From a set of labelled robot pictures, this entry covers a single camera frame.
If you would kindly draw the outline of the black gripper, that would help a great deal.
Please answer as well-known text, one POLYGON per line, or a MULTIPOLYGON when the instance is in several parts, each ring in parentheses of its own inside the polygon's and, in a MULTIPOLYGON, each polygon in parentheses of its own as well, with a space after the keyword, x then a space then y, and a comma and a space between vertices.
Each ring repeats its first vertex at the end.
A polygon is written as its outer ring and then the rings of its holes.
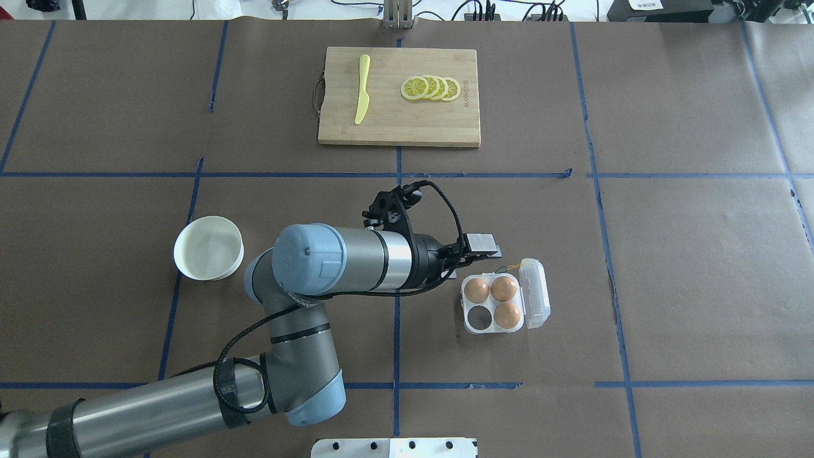
POLYGON ((451 269, 465 257, 502 258, 501 249, 490 233, 465 233, 451 244, 442 244, 435 237, 415 234, 418 248, 416 289, 444 283, 451 269))

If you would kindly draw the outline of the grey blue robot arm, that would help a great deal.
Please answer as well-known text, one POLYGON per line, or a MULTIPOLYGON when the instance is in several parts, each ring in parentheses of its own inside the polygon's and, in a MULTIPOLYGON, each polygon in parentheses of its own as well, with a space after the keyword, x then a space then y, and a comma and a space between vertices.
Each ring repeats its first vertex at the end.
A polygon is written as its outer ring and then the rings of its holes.
POLYGON ((50 413, 2 417, 3 457, 128 457, 282 413, 316 424, 344 407, 326 300, 394 296, 432 288, 444 274, 500 258, 494 237, 460 235, 440 244, 408 227, 383 231, 322 223, 288 226, 247 269, 247 295, 261 305, 268 352, 209 366, 104 398, 78 398, 50 413))

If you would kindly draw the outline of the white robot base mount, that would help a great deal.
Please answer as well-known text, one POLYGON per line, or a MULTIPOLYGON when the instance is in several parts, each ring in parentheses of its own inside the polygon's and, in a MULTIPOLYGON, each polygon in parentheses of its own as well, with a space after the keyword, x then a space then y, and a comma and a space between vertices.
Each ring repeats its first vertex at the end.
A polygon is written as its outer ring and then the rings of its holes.
POLYGON ((311 457, 479 457, 475 438, 325 438, 311 457))

